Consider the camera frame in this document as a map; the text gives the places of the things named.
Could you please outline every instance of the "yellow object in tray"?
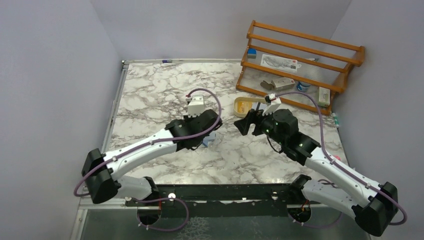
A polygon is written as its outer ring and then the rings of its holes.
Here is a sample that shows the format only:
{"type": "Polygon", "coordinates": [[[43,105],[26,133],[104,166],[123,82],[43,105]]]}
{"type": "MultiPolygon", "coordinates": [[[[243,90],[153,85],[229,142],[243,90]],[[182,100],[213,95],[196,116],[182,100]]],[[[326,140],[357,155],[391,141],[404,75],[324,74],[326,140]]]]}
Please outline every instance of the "yellow object in tray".
{"type": "Polygon", "coordinates": [[[264,97],[239,96],[234,100],[234,115],[244,118],[254,103],[266,104],[264,97]]]}

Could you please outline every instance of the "wooden rack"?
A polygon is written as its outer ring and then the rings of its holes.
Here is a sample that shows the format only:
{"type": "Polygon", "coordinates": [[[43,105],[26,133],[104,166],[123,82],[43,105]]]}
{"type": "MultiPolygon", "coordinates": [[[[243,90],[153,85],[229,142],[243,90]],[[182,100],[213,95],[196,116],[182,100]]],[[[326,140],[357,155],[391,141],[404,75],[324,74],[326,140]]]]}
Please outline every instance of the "wooden rack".
{"type": "MultiPolygon", "coordinates": [[[[336,95],[336,93],[340,94],[340,93],[343,93],[346,90],[346,87],[348,85],[348,76],[349,76],[349,73],[351,72],[351,70],[353,69],[353,67],[354,66],[359,67],[364,62],[365,48],[363,46],[355,46],[355,45],[351,45],[351,44],[347,44],[347,43],[343,43],[343,42],[339,42],[339,41],[334,41],[334,40],[326,39],[326,38],[319,37],[319,36],[309,35],[309,34],[297,32],[297,31],[293,31],[293,30],[289,30],[289,29],[285,29],[285,28],[281,28],[281,27],[276,27],[276,26],[256,22],[254,20],[250,24],[250,27],[247,31],[246,37],[248,39],[247,47],[246,47],[246,50],[244,52],[243,58],[241,59],[242,69],[241,69],[240,77],[238,78],[237,84],[235,85],[235,88],[238,89],[238,90],[242,90],[242,91],[252,93],[252,94],[256,94],[256,95],[260,95],[260,96],[267,95],[267,93],[265,93],[263,91],[259,91],[259,90],[241,85],[243,74],[245,73],[246,68],[251,68],[251,69],[263,71],[263,72],[273,74],[273,75],[277,75],[277,76],[280,76],[280,77],[291,78],[291,79],[294,79],[295,81],[305,82],[305,83],[308,83],[308,84],[311,84],[311,85],[314,85],[314,86],[317,86],[317,87],[323,87],[323,88],[330,90],[330,105],[327,108],[321,108],[320,109],[321,113],[324,114],[324,115],[330,115],[331,114],[332,105],[333,105],[333,98],[336,95]],[[336,46],[336,47],[340,47],[340,48],[344,48],[344,49],[348,49],[348,50],[352,50],[352,51],[355,51],[355,53],[354,53],[353,57],[350,58],[350,57],[341,56],[341,55],[337,55],[337,54],[333,54],[333,53],[329,53],[329,52],[324,52],[324,51],[321,51],[321,50],[309,48],[309,47],[306,47],[306,46],[302,46],[302,45],[298,45],[298,44],[294,44],[294,43],[290,43],[290,42],[286,42],[286,41],[282,41],[282,40],[277,40],[277,39],[274,39],[274,38],[254,34],[255,27],[267,29],[267,30],[279,32],[279,33],[282,33],[282,34],[303,38],[303,39],[308,39],[308,40],[312,40],[312,41],[315,41],[315,42],[320,42],[320,43],[323,43],[323,44],[332,45],[332,46],[336,46]],[[308,59],[305,59],[303,57],[299,57],[299,56],[295,56],[295,55],[291,55],[291,54],[286,54],[286,53],[283,53],[283,52],[279,52],[279,51],[275,51],[275,50],[272,50],[272,49],[260,47],[260,46],[257,46],[257,45],[252,45],[252,40],[259,40],[259,41],[263,41],[263,42],[267,42],[267,43],[271,43],[271,44],[275,44],[275,45],[299,50],[299,51],[302,51],[302,52],[307,52],[307,53],[311,53],[311,54],[314,54],[314,55],[323,56],[323,57],[326,57],[326,58],[345,62],[346,65],[344,66],[344,68],[341,68],[341,67],[325,64],[325,63],[322,63],[322,62],[308,60],[308,59]],[[297,60],[297,61],[302,62],[302,63],[317,66],[317,67],[320,67],[320,68],[323,68],[323,69],[336,71],[336,72],[339,72],[339,74],[338,74],[338,76],[335,79],[333,84],[327,84],[327,83],[324,83],[324,82],[316,81],[316,80],[306,78],[306,77],[302,77],[302,76],[299,76],[299,75],[296,75],[296,74],[291,74],[289,72],[285,72],[285,71],[281,71],[281,70],[277,70],[277,69],[269,68],[269,67],[262,66],[262,65],[259,65],[259,64],[256,64],[256,63],[249,62],[248,57],[247,57],[248,49],[255,49],[256,51],[259,51],[259,52],[263,52],[263,53],[267,53],[267,54],[271,54],[271,55],[275,55],[275,56],[279,56],[279,57],[283,57],[283,58],[294,59],[294,60],[297,60]]],[[[290,105],[294,105],[294,106],[297,106],[297,107],[300,107],[300,108],[303,108],[303,109],[307,109],[307,110],[310,110],[310,111],[314,111],[314,112],[317,111],[316,108],[313,107],[313,106],[303,104],[303,103],[300,103],[300,102],[296,102],[296,101],[293,101],[293,100],[289,100],[289,99],[286,99],[284,97],[281,97],[281,102],[286,103],[286,104],[290,104],[290,105]]]]}

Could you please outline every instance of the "table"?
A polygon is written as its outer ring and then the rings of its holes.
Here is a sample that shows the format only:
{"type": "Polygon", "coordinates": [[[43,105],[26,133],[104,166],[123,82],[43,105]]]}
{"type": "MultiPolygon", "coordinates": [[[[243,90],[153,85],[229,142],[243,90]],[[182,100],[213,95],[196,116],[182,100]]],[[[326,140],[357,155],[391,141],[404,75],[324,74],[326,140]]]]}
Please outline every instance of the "table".
{"type": "MultiPolygon", "coordinates": [[[[257,97],[236,90],[242,67],[239,62],[132,63],[123,86],[109,150],[119,149],[151,136],[173,119],[187,113],[185,95],[195,88],[209,89],[219,97],[223,125],[209,146],[196,151],[183,149],[135,168],[127,175],[152,177],[157,184],[255,184],[290,183],[300,174],[323,178],[311,169],[274,152],[264,135],[242,136],[233,122],[234,99],[257,97]]],[[[243,81],[257,82],[274,75],[248,69],[243,81]]],[[[216,112],[213,97],[205,92],[206,106],[216,112]]],[[[320,139],[316,113],[283,104],[298,118],[299,130],[320,139]]],[[[325,146],[346,163],[334,119],[324,116],[325,146]]]]}

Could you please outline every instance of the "gray wall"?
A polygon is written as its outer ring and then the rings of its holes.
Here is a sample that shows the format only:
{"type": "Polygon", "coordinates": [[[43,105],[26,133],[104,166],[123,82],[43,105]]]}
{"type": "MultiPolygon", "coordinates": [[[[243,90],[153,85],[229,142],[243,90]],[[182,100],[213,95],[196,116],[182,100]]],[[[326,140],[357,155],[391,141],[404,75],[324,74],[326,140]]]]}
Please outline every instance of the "gray wall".
{"type": "Polygon", "coordinates": [[[120,58],[88,0],[0,3],[1,239],[68,239],[120,58]]]}
{"type": "Polygon", "coordinates": [[[423,9],[422,0],[352,0],[332,37],[366,47],[334,110],[350,164],[395,184],[409,214],[405,225],[388,227],[385,240],[424,235],[423,9]]]}
{"type": "Polygon", "coordinates": [[[125,60],[240,59],[252,20],[330,38],[350,1],[91,0],[125,60]]]}

